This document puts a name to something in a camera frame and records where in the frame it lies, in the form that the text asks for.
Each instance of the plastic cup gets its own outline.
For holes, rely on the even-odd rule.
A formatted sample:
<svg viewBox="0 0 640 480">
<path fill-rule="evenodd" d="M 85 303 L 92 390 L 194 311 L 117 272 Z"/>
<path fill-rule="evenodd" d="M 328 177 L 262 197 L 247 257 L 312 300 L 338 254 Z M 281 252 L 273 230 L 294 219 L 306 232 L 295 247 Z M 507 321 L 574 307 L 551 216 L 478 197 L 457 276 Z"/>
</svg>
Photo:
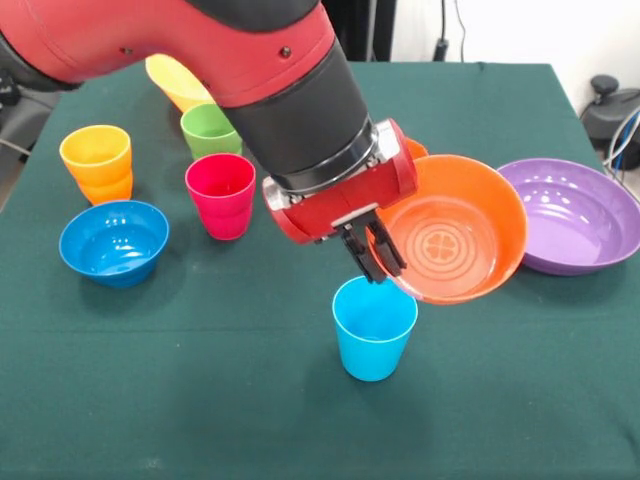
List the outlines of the plastic cup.
<svg viewBox="0 0 640 480">
<path fill-rule="evenodd" d="M 256 169 L 232 153 L 207 155 L 187 169 L 185 183 L 204 228 L 217 240 L 236 240 L 249 229 Z"/>
<path fill-rule="evenodd" d="M 60 156 L 92 205 L 131 199 L 131 138 L 123 129 L 91 125 L 76 130 L 60 144 Z"/>
<path fill-rule="evenodd" d="M 242 138 L 215 104 L 190 108 L 182 115 L 180 127 L 194 160 L 213 153 L 242 153 Z"/>
<path fill-rule="evenodd" d="M 402 357 L 418 318 L 418 304 L 391 280 L 346 282 L 333 298 L 340 359 L 365 382 L 384 380 Z"/>
<path fill-rule="evenodd" d="M 184 65 L 161 53 L 145 60 L 147 75 L 182 112 L 195 105 L 214 103 L 211 95 Z"/>
</svg>

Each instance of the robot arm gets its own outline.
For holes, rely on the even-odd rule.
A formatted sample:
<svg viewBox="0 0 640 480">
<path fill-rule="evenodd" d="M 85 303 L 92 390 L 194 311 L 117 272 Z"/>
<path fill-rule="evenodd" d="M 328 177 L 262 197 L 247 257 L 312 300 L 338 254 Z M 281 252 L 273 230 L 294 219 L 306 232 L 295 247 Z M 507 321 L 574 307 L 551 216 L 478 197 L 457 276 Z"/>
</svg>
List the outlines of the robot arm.
<svg viewBox="0 0 640 480">
<path fill-rule="evenodd" d="M 319 0 L 0 0 L 0 67 L 24 86 L 74 89 L 154 53 L 223 108 L 289 238 L 341 236 L 370 281 L 401 273 L 375 209 L 415 191 L 413 162 L 392 120 L 372 122 Z"/>
</svg>

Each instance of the red cup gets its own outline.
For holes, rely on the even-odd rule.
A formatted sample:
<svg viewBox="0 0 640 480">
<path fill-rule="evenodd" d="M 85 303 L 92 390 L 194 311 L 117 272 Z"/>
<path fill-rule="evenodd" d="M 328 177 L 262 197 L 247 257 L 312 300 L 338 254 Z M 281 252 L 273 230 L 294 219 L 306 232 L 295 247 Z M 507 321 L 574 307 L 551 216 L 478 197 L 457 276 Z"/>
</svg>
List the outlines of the red cup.
<svg viewBox="0 0 640 480">
<path fill-rule="evenodd" d="M 253 211 L 256 169 L 233 153 L 207 155 L 189 166 L 185 183 L 204 228 L 217 240 L 246 233 Z"/>
</svg>

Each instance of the yellow bowl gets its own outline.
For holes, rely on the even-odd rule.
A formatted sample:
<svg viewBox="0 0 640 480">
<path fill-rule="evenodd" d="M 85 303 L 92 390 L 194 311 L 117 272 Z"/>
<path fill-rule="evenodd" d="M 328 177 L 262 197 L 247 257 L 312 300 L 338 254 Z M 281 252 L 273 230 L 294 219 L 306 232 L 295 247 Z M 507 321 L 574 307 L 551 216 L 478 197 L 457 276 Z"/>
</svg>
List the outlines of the yellow bowl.
<svg viewBox="0 0 640 480">
<path fill-rule="evenodd" d="M 206 88 L 180 62 L 164 54 L 145 60 L 147 75 L 182 111 L 203 103 L 215 103 Z"/>
</svg>

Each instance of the plastic bowl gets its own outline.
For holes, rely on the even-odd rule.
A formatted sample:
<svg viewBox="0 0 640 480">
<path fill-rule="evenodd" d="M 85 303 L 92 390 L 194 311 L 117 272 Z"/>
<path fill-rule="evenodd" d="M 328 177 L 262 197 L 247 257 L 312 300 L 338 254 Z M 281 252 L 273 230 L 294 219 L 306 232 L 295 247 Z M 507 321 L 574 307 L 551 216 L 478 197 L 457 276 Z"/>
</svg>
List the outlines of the plastic bowl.
<svg viewBox="0 0 640 480">
<path fill-rule="evenodd" d="M 417 160 L 422 157 L 426 157 L 429 155 L 428 150 L 421 143 L 416 142 L 412 138 L 407 138 L 407 147 L 409 147 L 409 153 L 411 154 L 411 158 L 413 160 Z"/>
<path fill-rule="evenodd" d="M 604 174 L 568 160 L 529 158 L 500 167 L 529 217 L 523 263 L 552 275 L 582 275 L 640 248 L 640 207 Z"/>
<path fill-rule="evenodd" d="M 156 54 L 145 60 L 147 75 L 182 111 L 202 103 L 215 103 L 200 81 L 173 57 Z"/>
<path fill-rule="evenodd" d="M 515 189 L 471 158 L 430 155 L 415 165 L 416 193 L 378 211 L 408 264 L 393 280 L 438 305 L 468 302 L 501 286 L 520 265 L 527 241 Z"/>
<path fill-rule="evenodd" d="M 103 203 L 76 216 L 60 235 L 64 262 L 91 280 L 124 288 L 145 280 L 169 239 L 169 222 L 153 205 Z"/>
</svg>

